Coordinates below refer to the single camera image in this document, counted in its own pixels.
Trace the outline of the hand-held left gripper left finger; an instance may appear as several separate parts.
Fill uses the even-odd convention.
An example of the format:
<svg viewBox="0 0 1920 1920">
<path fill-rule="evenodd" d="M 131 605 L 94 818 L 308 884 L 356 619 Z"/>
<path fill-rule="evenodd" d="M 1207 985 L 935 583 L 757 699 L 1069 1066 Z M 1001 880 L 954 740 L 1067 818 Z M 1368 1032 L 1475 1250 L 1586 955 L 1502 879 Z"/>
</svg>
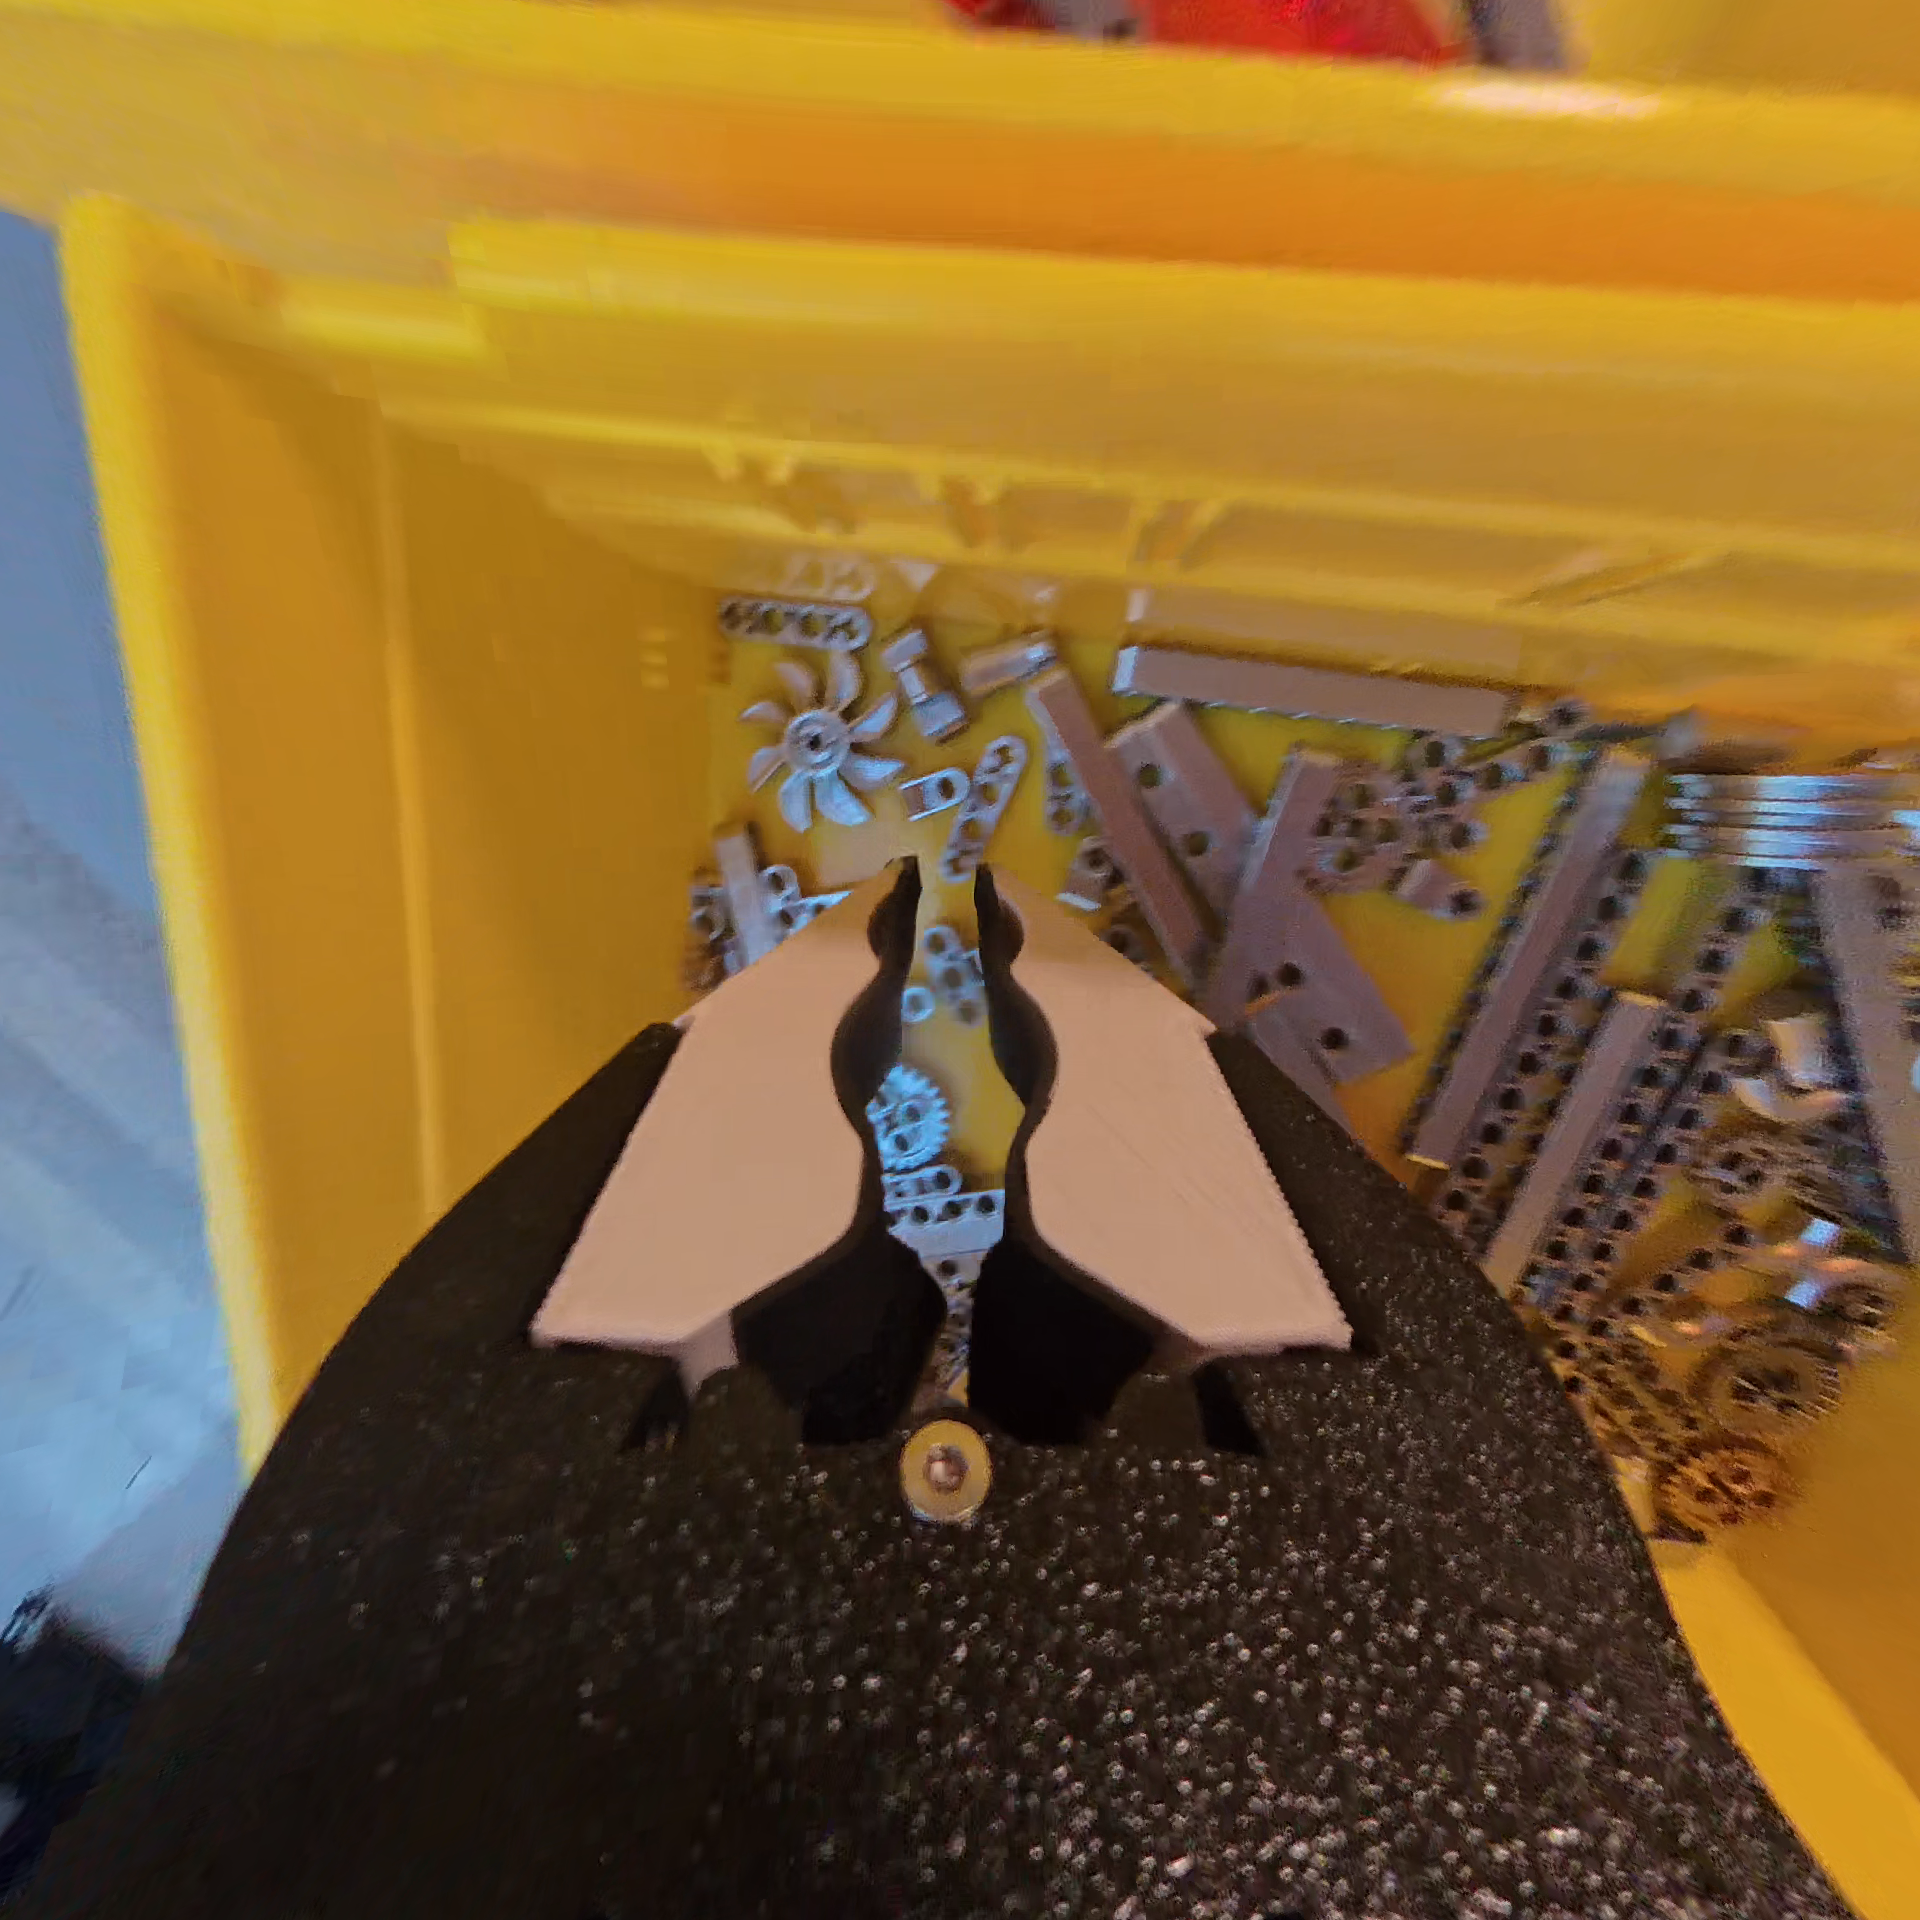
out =
<svg viewBox="0 0 1920 1920">
<path fill-rule="evenodd" d="M 903 1055 L 919 898 L 889 865 L 682 1018 L 539 1345 L 670 1359 L 686 1392 L 739 1363 L 788 1398 L 910 1392 L 932 1276 L 888 1233 L 867 1108 Z"/>
</svg>

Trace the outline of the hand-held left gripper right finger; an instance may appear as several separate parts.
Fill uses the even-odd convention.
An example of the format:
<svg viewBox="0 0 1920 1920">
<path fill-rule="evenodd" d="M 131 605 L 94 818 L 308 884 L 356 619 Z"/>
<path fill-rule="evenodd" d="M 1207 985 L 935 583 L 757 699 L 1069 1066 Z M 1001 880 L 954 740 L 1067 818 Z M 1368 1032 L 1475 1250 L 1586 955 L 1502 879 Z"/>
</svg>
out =
<svg viewBox="0 0 1920 1920">
<path fill-rule="evenodd" d="M 1144 1373 L 1347 1356 L 1355 1332 L 1207 1016 L 1017 879 L 973 890 L 992 1060 L 1019 1101 L 973 1297 L 975 1406 L 1115 1406 Z"/>
</svg>

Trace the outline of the pile of grey brick parts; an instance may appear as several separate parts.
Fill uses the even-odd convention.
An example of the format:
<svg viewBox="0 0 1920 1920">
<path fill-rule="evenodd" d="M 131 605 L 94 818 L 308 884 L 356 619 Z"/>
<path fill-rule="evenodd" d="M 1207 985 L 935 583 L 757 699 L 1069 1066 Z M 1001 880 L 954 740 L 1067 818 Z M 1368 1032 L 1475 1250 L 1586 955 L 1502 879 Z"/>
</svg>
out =
<svg viewBox="0 0 1920 1920">
<path fill-rule="evenodd" d="M 973 880 L 1047 750 L 1047 814 L 1078 834 L 1062 904 L 1172 986 L 1159 914 L 1187 902 L 1216 1027 L 1331 1120 L 1344 1088 L 1416 1052 L 1383 943 L 1337 898 L 1489 921 L 1397 1152 L 1434 1220 L 1550 1356 L 1656 1522 L 1715 1537 L 1798 1494 L 1807 1428 L 1888 1335 L 1917 1261 L 1895 1147 L 1908 1013 L 1905 879 L 1877 864 L 1743 870 L 1658 846 L 1680 715 L 1602 724 L 1511 672 L 1362 665 L 1322 606 L 1137 589 L 1115 653 L 1134 714 L 1095 714 L 1054 630 L 963 653 L 948 680 L 913 621 L 826 599 L 823 569 L 723 589 L 727 644 L 857 653 L 864 693 L 935 745 L 1022 690 L 975 768 L 904 771 L 907 818 L 948 823 Z"/>
</svg>

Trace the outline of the grey grooved pulley wheel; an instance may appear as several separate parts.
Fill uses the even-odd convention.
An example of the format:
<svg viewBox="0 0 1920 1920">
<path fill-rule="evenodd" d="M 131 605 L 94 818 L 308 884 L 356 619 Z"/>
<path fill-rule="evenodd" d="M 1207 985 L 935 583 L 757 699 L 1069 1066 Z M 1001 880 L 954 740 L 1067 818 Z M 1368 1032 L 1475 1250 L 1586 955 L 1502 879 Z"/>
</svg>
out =
<svg viewBox="0 0 1920 1920">
<path fill-rule="evenodd" d="M 1658 846 L 1786 873 L 1917 856 L 1917 776 L 1879 765 L 1673 776 Z"/>
</svg>

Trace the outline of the pile of black red parts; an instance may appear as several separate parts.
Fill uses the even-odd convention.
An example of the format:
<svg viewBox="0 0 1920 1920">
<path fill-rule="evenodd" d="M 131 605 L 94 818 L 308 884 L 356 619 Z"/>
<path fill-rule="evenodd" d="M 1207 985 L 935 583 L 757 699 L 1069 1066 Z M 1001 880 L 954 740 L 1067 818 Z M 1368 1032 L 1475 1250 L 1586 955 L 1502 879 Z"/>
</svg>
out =
<svg viewBox="0 0 1920 1920">
<path fill-rule="evenodd" d="M 1277 60 L 1572 66 L 1556 4 L 945 4 L 979 29 Z"/>
</svg>

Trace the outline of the grey propeller piece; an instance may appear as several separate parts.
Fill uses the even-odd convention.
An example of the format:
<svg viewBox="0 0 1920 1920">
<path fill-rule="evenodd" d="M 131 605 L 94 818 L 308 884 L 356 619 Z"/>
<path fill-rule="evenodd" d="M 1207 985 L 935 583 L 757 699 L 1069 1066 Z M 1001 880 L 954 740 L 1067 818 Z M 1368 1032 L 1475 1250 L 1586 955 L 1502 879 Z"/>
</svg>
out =
<svg viewBox="0 0 1920 1920">
<path fill-rule="evenodd" d="M 898 695 L 867 699 L 857 653 L 780 659 L 777 680 L 777 695 L 757 699 L 736 715 L 757 737 L 749 790 L 773 790 L 797 834 L 872 824 L 875 795 L 907 768 L 885 750 L 898 724 Z"/>
</svg>

